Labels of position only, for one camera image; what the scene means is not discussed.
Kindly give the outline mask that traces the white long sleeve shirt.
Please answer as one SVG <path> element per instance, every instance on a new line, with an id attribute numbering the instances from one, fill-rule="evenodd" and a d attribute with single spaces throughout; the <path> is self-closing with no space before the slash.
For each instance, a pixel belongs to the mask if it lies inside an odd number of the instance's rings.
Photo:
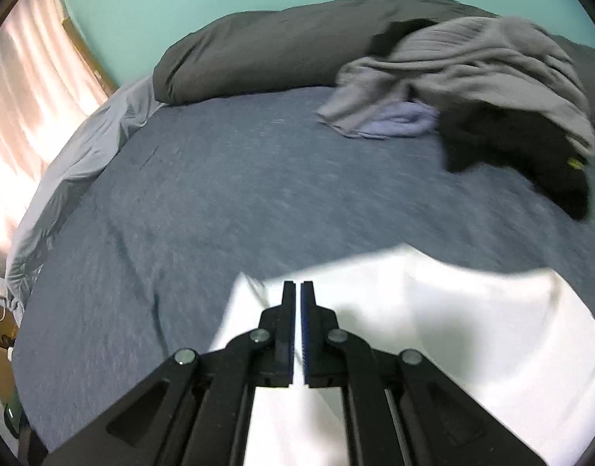
<path id="1" fill-rule="evenodd" d="M 409 245 L 269 280 L 238 274 L 211 349 L 312 281 L 320 306 L 371 347 L 414 348 L 535 451 L 574 465 L 595 437 L 595 318 L 554 270 L 486 273 Z M 256 389 L 245 465 L 348 465 L 342 401 L 304 386 L 302 333 L 288 389 Z"/>

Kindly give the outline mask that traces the dark blue patterned bedspread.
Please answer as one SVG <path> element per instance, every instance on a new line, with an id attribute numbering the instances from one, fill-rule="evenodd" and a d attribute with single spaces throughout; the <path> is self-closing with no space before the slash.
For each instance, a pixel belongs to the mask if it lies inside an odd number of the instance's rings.
<path id="1" fill-rule="evenodd" d="M 512 169 L 444 169 L 435 136 L 348 139 L 325 87 L 164 107 L 57 233 L 14 350 L 22 407 L 56 449 L 182 347 L 207 350 L 239 275 L 287 279 L 409 244 L 443 262 L 550 267 L 595 316 L 592 213 Z"/>

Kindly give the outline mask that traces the light grey bed sheet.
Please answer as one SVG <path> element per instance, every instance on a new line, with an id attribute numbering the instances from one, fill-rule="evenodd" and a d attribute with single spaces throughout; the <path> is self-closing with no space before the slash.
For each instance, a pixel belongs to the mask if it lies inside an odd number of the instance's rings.
<path id="1" fill-rule="evenodd" d="M 17 323 L 66 219 L 124 144 L 160 107 L 150 75 L 120 87 L 81 123 L 47 167 L 7 255 L 7 310 Z"/>

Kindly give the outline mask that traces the black garment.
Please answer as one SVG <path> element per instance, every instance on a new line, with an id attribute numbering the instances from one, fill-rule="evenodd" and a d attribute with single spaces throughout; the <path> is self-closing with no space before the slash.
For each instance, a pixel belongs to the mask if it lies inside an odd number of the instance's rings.
<path id="1" fill-rule="evenodd" d="M 373 37 L 368 55 L 386 56 L 401 39 L 435 24 L 428 19 L 393 22 Z M 421 100 L 410 92 L 400 102 L 404 101 Z M 438 126 L 431 132 L 440 137 L 448 172 L 463 172 L 480 162 L 510 167 L 570 218 L 587 216 L 588 157 L 574 148 L 562 127 L 534 111 L 510 110 L 484 101 L 457 102 L 439 112 Z"/>

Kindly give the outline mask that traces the light blue small garment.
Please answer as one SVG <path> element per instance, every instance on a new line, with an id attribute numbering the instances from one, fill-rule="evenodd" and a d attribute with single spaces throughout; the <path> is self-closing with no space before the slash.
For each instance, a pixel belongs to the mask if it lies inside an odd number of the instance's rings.
<path id="1" fill-rule="evenodd" d="M 391 103 L 361 125 L 358 136 L 370 139 L 413 138 L 438 126 L 440 112 L 421 101 Z"/>

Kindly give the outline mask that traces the dark grey rolled duvet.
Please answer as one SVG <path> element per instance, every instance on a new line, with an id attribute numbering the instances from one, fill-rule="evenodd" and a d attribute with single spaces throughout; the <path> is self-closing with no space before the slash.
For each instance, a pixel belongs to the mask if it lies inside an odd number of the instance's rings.
<path id="1" fill-rule="evenodd" d="M 501 16 L 453 0 L 335 0 L 232 14 L 173 44 L 154 70 L 154 92 L 171 105 L 312 86 L 334 92 L 340 69 L 369 56 L 389 24 L 464 17 Z M 595 129 L 595 49 L 552 38 L 574 61 Z"/>

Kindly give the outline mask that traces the pink window curtain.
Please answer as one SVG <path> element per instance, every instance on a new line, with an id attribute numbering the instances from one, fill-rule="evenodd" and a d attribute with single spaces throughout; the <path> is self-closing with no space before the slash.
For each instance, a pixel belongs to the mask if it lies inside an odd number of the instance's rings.
<path id="1" fill-rule="evenodd" d="M 106 95 L 62 23 L 61 0 L 18 0 L 0 28 L 0 250 L 47 167 Z"/>

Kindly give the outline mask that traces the grey crumpled garment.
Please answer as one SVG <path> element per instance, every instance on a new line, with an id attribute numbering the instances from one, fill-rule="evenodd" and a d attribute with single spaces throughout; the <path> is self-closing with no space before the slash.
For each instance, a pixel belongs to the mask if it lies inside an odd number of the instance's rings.
<path id="1" fill-rule="evenodd" d="M 438 111 L 462 101 L 534 111 L 562 127 L 582 155 L 595 156 L 592 112 L 574 61 L 526 19 L 464 17 L 415 31 L 386 56 L 344 65 L 318 114 L 350 136 L 410 92 Z"/>

